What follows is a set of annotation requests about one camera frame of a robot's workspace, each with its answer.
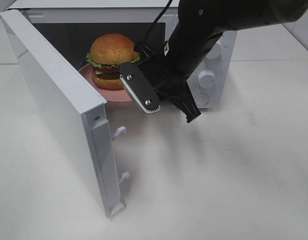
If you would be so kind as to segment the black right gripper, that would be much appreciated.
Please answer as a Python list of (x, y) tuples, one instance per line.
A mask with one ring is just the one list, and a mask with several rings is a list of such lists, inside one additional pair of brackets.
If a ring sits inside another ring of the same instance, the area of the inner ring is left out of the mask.
[(191, 42), (165, 42), (160, 51), (138, 65), (161, 100), (168, 99), (190, 123), (201, 115), (187, 80), (194, 71)]

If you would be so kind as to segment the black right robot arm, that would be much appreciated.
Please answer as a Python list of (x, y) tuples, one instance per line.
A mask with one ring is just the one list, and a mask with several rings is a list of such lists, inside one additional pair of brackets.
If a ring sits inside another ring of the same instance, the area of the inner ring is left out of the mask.
[(308, 10), (308, 0), (181, 0), (178, 23), (153, 57), (139, 64), (161, 100), (190, 123), (201, 113), (187, 79), (224, 32), (290, 23)]

